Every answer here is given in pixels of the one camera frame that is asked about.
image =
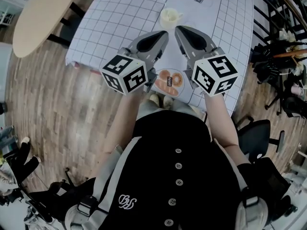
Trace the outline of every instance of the donut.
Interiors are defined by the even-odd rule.
[[[171,74],[169,73],[168,70],[162,70],[162,71],[160,71],[160,73],[159,73],[159,77],[160,77],[162,80],[164,80],[164,81],[166,81],[166,80],[167,80],[167,77],[170,77],[170,76],[171,76]]]
[[[173,75],[172,75],[172,79],[173,79],[173,85],[175,87],[180,87],[182,85],[182,82],[183,82],[183,78],[182,78],[182,75],[178,72],[175,72]]]
[[[179,94],[178,91],[174,87],[168,86],[167,83],[162,81],[161,79],[157,79],[154,83],[158,89],[164,91],[165,93],[169,95],[178,96]]]

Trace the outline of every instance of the round wooden table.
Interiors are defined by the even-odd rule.
[[[13,50],[17,57],[23,58],[40,47],[46,39],[69,46],[70,42],[52,31],[62,22],[70,22],[63,18],[68,8],[80,17],[84,12],[72,2],[73,0],[29,0],[17,21],[13,35]]]

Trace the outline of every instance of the person's arm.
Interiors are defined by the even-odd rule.
[[[116,145],[125,149],[132,139],[136,117],[142,99],[143,88],[123,96],[118,106],[114,121],[107,134],[105,145],[98,155],[98,162],[92,170],[91,177],[95,177],[101,165],[108,159]]]
[[[239,147],[236,128],[228,114],[224,97],[221,94],[214,97],[205,94],[205,101],[212,138],[219,142],[236,166],[250,163]]]

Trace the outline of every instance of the white table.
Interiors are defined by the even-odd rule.
[[[66,55],[66,64],[81,63],[93,69],[104,66],[123,46],[139,35],[163,30],[159,13],[166,6],[184,13],[181,25],[194,27],[209,35],[217,46],[231,56],[239,71],[238,80],[224,95],[231,115],[246,73],[253,31],[253,0],[94,0],[74,36]],[[173,98],[205,110],[202,90],[193,90],[183,70],[186,59],[181,54],[174,30],[162,58],[155,64],[157,73],[166,69],[178,73],[183,84]],[[167,94],[155,84],[153,90]]]

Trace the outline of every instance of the sneaker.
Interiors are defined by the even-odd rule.
[[[41,160],[40,157],[38,157],[38,156],[33,156],[33,158],[37,158],[37,160],[38,160],[39,163],[42,162],[42,160]]]
[[[153,101],[154,103],[157,104],[157,106],[160,107],[160,102],[159,102],[159,97],[158,97],[158,95],[152,94],[152,95],[149,97],[149,100]]]
[[[167,95],[164,96],[164,98],[163,98],[163,107],[165,109],[169,110],[171,108],[172,104],[173,104],[173,99],[171,97],[167,96]]]
[[[30,142],[30,138],[28,136],[23,138],[23,140],[21,141],[21,143],[26,143],[26,144],[28,144],[29,142]]]

